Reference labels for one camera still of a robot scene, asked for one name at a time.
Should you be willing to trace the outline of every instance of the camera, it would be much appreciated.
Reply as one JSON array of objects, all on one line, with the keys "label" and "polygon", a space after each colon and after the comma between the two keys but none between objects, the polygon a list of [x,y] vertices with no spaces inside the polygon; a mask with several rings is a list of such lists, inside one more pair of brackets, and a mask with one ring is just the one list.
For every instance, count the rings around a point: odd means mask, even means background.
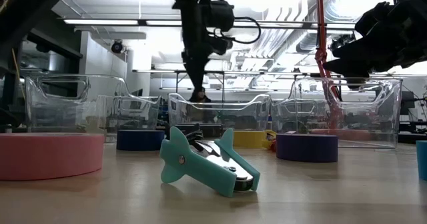
[{"label": "camera", "polygon": [[122,40],[114,40],[113,45],[111,46],[111,51],[116,54],[121,54],[126,51],[126,47],[123,46]]}]

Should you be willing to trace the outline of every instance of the pink cylinder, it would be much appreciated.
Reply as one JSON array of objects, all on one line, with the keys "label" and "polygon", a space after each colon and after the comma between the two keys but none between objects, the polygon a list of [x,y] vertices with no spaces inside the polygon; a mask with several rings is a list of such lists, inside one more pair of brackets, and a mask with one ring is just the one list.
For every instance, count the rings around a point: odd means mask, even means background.
[{"label": "pink cylinder", "polygon": [[99,170],[103,143],[100,134],[0,134],[0,180],[52,179]]}]

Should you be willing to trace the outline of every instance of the tabletop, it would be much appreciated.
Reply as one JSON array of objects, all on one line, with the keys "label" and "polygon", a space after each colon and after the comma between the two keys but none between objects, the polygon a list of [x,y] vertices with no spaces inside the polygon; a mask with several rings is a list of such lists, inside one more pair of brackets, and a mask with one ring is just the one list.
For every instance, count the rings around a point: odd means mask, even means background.
[{"label": "tabletop", "polygon": [[427,182],[414,146],[340,149],[337,163],[298,163],[241,149],[256,192],[222,197],[184,176],[161,183],[158,152],[106,145],[103,169],[46,181],[0,182],[0,223],[427,223]]}]

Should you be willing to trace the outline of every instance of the screw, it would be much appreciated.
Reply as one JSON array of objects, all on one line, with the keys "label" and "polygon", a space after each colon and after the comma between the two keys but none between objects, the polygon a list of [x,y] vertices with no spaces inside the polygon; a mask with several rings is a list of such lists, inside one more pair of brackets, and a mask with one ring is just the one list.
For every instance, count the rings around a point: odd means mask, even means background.
[{"label": "screw", "polygon": [[178,163],[183,165],[185,163],[185,157],[183,155],[179,155],[178,157]]}]

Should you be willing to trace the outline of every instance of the clear plastic bin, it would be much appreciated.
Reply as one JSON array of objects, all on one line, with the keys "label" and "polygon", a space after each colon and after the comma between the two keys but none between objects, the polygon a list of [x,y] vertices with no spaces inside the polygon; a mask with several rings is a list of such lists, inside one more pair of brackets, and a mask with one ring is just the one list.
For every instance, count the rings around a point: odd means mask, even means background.
[{"label": "clear plastic bin", "polygon": [[248,103],[190,103],[177,93],[169,94],[169,124],[216,123],[234,130],[264,131],[270,96],[258,95]]},{"label": "clear plastic bin", "polygon": [[272,105],[273,130],[337,135],[340,147],[395,148],[402,80],[367,79],[355,87],[349,90],[345,79],[295,81],[290,96]]},{"label": "clear plastic bin", "polygon": [[[76,97],[49,94],[75,85]],[[25,78],[30,132],[88,132],[114,136],[123,126],[155,129],[159,98],[129,94],[125,81],[107,75],[38,75]]]}]

